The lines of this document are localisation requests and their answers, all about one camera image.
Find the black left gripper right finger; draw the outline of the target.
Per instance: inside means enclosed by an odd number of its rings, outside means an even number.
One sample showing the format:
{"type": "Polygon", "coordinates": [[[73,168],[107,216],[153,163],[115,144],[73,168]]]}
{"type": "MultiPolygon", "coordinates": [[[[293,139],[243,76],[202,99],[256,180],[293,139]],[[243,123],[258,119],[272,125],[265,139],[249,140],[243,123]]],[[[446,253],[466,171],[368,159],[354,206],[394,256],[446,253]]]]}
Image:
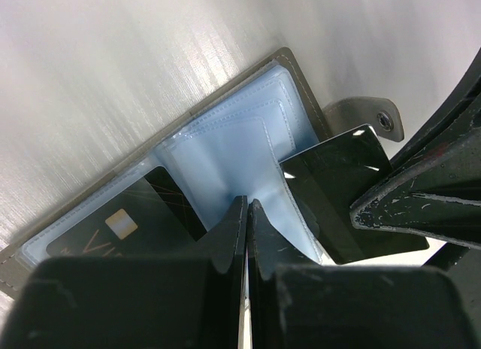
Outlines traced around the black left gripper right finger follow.
{"type": "Polygon", "coordinates": [[[255,348],[478,348],[454,283],[429,266],[321,266],[254,200],[247,221],[255,348]]]}

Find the grey leather card holder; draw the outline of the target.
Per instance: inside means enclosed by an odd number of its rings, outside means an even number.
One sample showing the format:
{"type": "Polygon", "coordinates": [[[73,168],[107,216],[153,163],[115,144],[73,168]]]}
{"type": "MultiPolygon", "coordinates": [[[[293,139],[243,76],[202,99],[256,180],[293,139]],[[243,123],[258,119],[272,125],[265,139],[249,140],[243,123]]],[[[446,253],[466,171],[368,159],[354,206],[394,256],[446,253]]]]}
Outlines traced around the grey leather card holder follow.
{"type": "Polygon", "coordinates": [[[379,141],[404,139],[389,99],[354,96],[320,108],[289,48],[219,90],[203,107],[56,219],[30,229],[1,254],[1,289],[16,296],[47,245],[139,178],[165,168],[209,232],[236,196],[259,200],[274,228],[316,263],[330,258],[308,228],[280,163],[368,124],[379,141]]]}

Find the black VIP credit card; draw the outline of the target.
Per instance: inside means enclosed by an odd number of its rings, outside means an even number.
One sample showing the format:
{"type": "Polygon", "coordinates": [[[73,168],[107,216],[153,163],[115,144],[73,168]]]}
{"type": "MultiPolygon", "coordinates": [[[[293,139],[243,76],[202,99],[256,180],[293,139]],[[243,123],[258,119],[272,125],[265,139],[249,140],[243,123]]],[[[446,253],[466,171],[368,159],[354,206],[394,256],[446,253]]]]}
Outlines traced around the black VIP credit card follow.
{"type": "Polygon", "coordinates": [[[50,257],[169,253],[206,232],[168,171],[157,167],[52,240],[46,252],[50,257]]]}

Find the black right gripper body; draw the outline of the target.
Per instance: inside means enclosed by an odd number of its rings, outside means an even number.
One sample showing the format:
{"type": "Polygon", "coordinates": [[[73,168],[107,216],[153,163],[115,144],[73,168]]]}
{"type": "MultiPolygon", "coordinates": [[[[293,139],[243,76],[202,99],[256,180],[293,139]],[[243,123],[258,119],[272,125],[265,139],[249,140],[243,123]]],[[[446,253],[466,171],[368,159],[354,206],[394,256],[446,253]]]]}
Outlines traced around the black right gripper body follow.
{"type": "Polygon", "coordinates": [[[480,247],[480,57],[350,208],[357,229],[420,235],[449,253],[480,247]]]}

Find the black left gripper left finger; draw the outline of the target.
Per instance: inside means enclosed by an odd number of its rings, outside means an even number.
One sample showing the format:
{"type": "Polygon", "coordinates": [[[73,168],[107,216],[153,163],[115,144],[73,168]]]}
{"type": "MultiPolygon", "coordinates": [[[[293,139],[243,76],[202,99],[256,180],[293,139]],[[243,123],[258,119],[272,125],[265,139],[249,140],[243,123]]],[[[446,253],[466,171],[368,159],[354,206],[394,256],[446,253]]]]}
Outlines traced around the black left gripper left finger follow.
{"type": "Polygon", "coordinates": [[[248,204],[186,249],[134,258],[55,258],[30,275],[3,348],[235,348],[248,204]]]}

